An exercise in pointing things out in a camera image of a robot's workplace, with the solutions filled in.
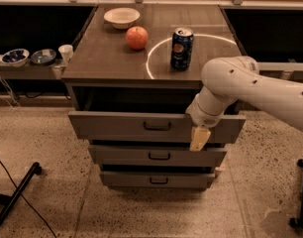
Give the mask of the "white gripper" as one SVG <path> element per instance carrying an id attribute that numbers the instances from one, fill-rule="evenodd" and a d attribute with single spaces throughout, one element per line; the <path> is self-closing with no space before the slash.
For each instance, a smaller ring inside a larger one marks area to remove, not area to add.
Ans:
<path id="1" fill-rule="evenodd" d="M 185 113 L 198 126 L 191 129 L 190 150 L 192 152 L 199 152 L 203 149 L 211 136 L 208 128 L 215 127 L 220 122 L 224 110 L 221 103 L 201 102 L 198 97 L 195 97 L 187 107 Z"/>

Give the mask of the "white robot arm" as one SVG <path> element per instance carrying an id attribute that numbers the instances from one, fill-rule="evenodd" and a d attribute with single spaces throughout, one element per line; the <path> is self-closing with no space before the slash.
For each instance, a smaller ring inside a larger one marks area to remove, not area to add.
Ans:
<path id="1" fill-rule="evenodd" d="M 216 58 L 201 70 L 203 87 L 187 107 L 194 127 L 190 150 L 202 150 L 227 107 L 242 100 L 303 132 L 303 83 L 259 73 L 251 57 Z"/>

